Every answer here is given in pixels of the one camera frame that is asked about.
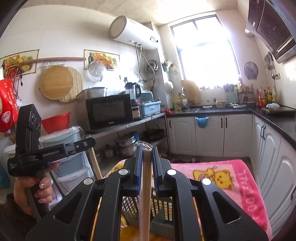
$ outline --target red bag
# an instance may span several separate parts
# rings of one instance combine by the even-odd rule
[[[0,132],[5,132],[17,122],[18,109],[11,80],[0,80]]]

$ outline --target microwave oven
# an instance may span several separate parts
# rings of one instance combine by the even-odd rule
[[[76,117],[78,124],[86,132],[133,122],[130,95],[77,99]]]

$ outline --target ceiling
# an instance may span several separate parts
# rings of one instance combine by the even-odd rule
[[[85,7],[158,26],[198,13],[237,9],[237,0],[29,0],[23,8],[43,4]]]

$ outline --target white kitchen cabinet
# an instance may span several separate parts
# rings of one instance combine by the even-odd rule
[[[196,125],[196,155],[223,156],[224,145],[224,116],[209,116],[207,126],[200,128]]]
[[[194,117],[169,118],[168,129],[172,153],[196,155]]]
[[[272,233],[275,235],[284,225],[296,205],[296,151],[282,139],[279,154],[270,180],[262,193]]]
[[[270,184],[271,173],[281,144],[281,135],[269,125],[264,124],[261,140],[261,152],[254,174],[260,192],[263,193],[266,186]]]
[[[252,135],[252,115],[224,116],[224,151],[225,157],[246,157],[250,153]]]
[[[256,173],[259,156],[261,154],[261,147],[263,142],[261,136],[263,128],[264,122],[259,117],[253,115],[252,139],[249,157],[252,163],[254,173]]]

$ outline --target pink towel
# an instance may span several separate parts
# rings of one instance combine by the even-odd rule
[[[211,179],[266,231],[269,240],[272,239],[263,198],[251,172],[242,160],[171,165],[188,178],[199,181],[204,177]]]

